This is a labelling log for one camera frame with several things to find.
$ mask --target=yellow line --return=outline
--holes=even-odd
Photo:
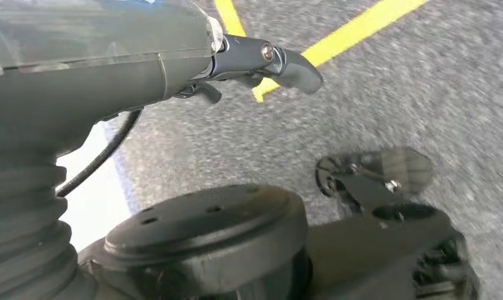
[[[381,0],[311,46],[302,55],[311,64],[318,67],[426,2],[427,0]],[[275,81],[265,78],[260,85],[253,89],[253,95],[255,95],[257,102],[261,103],[264,101],[266,93],[278,87],[279,85]]]
[[[244,27],[242,27],[238,13],[231,0],[215,0],[214,5],[216,5],[227,33],[234,36],[246,36]]]

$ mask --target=asphalt ground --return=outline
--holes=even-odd
[[[303,51],[374,3],[234,5],[247,36]],[[219,16],[213,3],[200,5]],[[437,171],[420,201],[466,235],[484,299],[503,299],[503,0],[430,0],[319,69],[325,85],[311,96],[277,89],[258,104],[224,82],[215,106],[148,107],[118,154],[131,207],[259,182],[296,191],[311,224],[326,223],[342,216],[315,184],[319,158],[412,146]]]

